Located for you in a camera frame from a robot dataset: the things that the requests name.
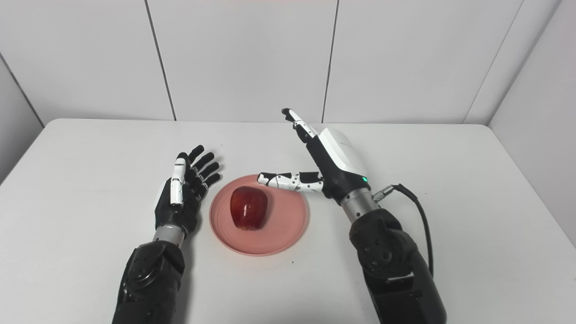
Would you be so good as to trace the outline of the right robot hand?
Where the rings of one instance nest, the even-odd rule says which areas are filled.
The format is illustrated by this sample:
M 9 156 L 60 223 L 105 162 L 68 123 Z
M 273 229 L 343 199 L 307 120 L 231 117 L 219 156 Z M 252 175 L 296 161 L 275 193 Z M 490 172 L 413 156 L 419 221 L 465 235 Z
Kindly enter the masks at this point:
M 328 199 L 341 203 L 355 192 L 370 191 L 366 168 L 350 140 L 336 129 L 318 132 L 290 108 L 281 113 L 292 123 L 318 170 L 311 172 L 262 172 L 257 182 L 268 187 L 296 192 L 322 192 Z

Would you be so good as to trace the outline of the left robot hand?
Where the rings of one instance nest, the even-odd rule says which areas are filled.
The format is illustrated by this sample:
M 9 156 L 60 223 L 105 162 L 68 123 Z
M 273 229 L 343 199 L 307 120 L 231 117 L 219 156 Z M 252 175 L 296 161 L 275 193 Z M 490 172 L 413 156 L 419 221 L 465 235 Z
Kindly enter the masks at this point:
M 173 174 L 166 180 L 154 211 L 155 228 L 177 226 L 185 237 L 198 226 L 200 205 L 212 185 L 221 180 L 220 164 L 213 152 L 198 145 L 178 154 Z

